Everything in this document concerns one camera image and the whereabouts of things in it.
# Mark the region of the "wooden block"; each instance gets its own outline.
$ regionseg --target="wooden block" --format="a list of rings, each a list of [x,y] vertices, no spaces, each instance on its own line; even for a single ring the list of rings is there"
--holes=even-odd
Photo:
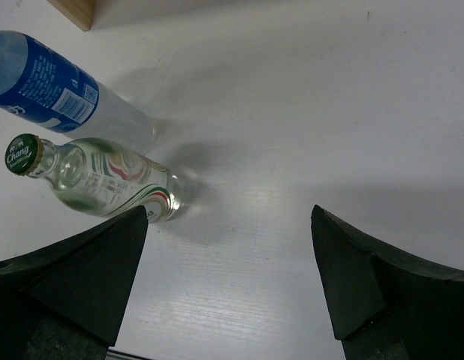
[[[48,0],[48,2],[81,30],[86,32],[92,27],[97,0]]]

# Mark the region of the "bottle neck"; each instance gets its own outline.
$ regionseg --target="bottle neck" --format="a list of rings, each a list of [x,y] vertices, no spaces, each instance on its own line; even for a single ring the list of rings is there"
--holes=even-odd
[[[57,146],[49,140],[39,139],[38,141],[41,141],[44,146],[44,154],[37,168],[29,173],[28,177],[51,181],[53,180],[53,169],[55,169],[56,165],[59,163],[59,152],[57,151]]]

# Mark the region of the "bottle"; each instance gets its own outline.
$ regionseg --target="bottle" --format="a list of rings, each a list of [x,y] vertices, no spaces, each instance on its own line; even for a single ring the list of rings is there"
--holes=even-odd
[[[5,164],[14,174],[47,180],[62,203],[89,215],[111,218],[144,205],[155,223],[181,205],[179,180],[166,167],[103,139],[57,146],[25,133],[7,147]]]
[[[152,120],[28,35],[0,31],[0,107],[71,139],[100,137],[145,154]]]

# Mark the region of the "white surface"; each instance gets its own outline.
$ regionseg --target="white surface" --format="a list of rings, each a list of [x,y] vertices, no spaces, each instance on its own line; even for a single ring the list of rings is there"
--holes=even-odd
[[[88,33],[45,1],[15,3],[0,1],[0,29],[160,118],[150,157],[195,179],[193,210],[149,228],[118,350],[343,359],[316,203],[464,269],[464,0],[107,1]],[[7,174],[23,131],[64,139],[0,111],[0,260],[100,222]]]

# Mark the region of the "bottle cap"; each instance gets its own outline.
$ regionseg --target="bottle cap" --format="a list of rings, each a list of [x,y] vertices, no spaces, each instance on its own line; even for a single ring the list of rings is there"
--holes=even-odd
[[[23,133],[7,147],[5,165],[14,174],[24,176],[37,169],[43,153],[44,144],[38,136]]]

